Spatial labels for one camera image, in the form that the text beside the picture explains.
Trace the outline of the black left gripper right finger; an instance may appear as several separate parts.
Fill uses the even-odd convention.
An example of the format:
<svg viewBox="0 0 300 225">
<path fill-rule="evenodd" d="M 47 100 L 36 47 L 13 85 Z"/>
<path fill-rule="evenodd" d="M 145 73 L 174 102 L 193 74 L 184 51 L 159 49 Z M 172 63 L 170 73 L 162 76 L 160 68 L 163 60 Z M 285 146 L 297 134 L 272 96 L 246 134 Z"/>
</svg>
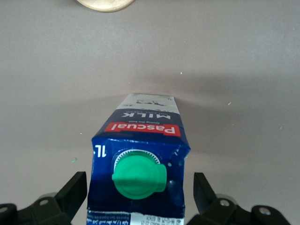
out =
<svg viewBox="0 0 300 225">
<path fill-rule="evenodd" d="M 218 197 L 201 172 L 194 173 L 194 201 L 198 214 L 189 225 L 289 225 L 277 209 L 255 205 L 246 211 L 226 197 Z"/>
</svg>

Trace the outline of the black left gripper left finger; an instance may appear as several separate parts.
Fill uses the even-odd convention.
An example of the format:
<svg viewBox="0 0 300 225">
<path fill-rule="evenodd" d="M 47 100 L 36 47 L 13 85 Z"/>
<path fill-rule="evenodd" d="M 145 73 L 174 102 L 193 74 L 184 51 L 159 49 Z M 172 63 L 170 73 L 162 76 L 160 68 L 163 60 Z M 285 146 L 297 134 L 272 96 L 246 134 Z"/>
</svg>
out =
<svg viewBox="0 0 300 225">
<path fill-rule="evenodd" d="M 2 225 L 70 225 L 87 196 L 86 172 L 75 175 L 55 194 L 18 210 L 12 203 L 0 205 Z"/>
</svg>

